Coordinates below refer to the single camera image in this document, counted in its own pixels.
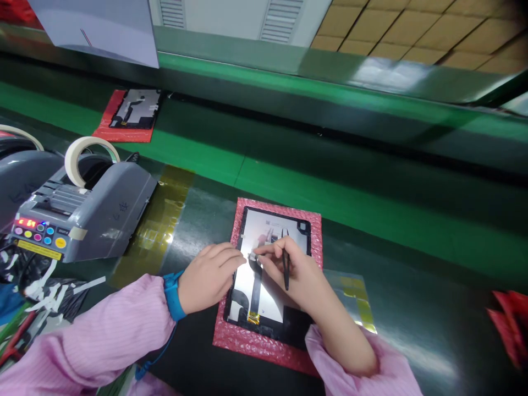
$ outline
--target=blue cable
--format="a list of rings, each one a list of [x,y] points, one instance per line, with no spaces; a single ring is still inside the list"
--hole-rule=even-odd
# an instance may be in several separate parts
[[[139,367],[139,366],[136,367],[136,375],[135,375],[136,381],[140,381],[145,376],[145,374],[147,374],[147,371],[150,369],[150,367],[153,364],[156,364],[156,362],[161,358],[161,356],[163,356],[163,354],[167,350],[167,347],[172,341],[172,337],[174,336],[174,333],[176,332],[177,325],[178,323],[176,322],[176,324],[174,325],[174,329],[172,330],[172,334],[170,335],[169,341],[167,341],[167,343],[165,344],[165,348],[163,348],[159,356],[153,362],[151,362],[150,360],[147,360],[145,364],[143,364],[143,367]]]

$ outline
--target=masking tape roll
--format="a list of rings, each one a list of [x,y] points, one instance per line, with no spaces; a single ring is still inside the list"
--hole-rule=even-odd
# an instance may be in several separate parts
[[[75,140],[66,152],[64,158],[64,168],[66,169],[66,174],[70,178],[71,182],[77,187],[84,188],[86,182],[79,173],[79,156],[84,151],[85,148],[92,145],[103,146],[112,158],[113,163],[120,161],[119,154],[117,154],[116,149],[109,142],[100,137],[85,136]]]
[[[44,151],[44,147],[43,147],[42,144],[37,140],[37,138],[36,138],[36,137],[33,137],[33,135],[30,135],[30,134],[27,133],[26,131],[23,131],[23,130],[21,130],[21,129],[15,128],[14,126],[9,126],[9,125],[0,125],[0,130],[1,130],[1,131],[4,131],[4,132],[11,132],[11,133],[14,133],[15,135],[23,136],[23,137],[25,137],[26,139],[31,140],[31,142],[35,145],[35,147],[37,148],[37,150],[39,150],[39,151]]]

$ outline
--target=paper sticker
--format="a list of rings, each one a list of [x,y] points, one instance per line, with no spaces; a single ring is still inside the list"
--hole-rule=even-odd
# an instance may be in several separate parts
[[[47,249],[43,246],[38,246],[23,240],[18,240],[18,247],[22,249],[26,249],[29,251],[32,251],[34,253],[41,254],[42,256],[49,257],[51,259],[60,260],[62,257],[62,254],[56,251],[53,251],[51,249]]]

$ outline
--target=stacked cardboard box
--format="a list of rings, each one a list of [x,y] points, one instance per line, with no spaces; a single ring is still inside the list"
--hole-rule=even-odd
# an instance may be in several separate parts
[[[312,48],[517,73],[528,35],[513,0],[334,0]]]

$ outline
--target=disassembled tablet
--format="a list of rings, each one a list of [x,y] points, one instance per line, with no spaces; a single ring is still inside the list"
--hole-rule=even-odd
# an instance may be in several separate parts
[[[161,90],[129,90],[112,117],[110,128],[150,129],[160,105]]]
[[[285,344],[306,350],[304,336],[312,319],[263,271],[253,249],[289,235],[310,254],[310,222],[252,207],[244,207],[239,249],[247,263],[234,274],[224,319]]]

